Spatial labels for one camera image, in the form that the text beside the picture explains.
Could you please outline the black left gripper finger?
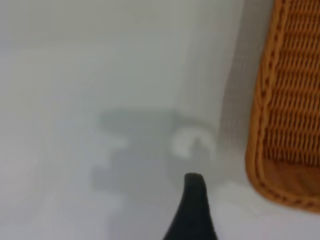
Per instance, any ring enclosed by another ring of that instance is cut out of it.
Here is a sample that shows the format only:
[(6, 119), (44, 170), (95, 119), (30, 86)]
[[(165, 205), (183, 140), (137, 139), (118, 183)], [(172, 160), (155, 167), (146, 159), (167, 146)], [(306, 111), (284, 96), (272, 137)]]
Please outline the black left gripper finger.
[(217, 240), (206, 183), (199, 173), (184, 176), (182, 197), (165, 240)]

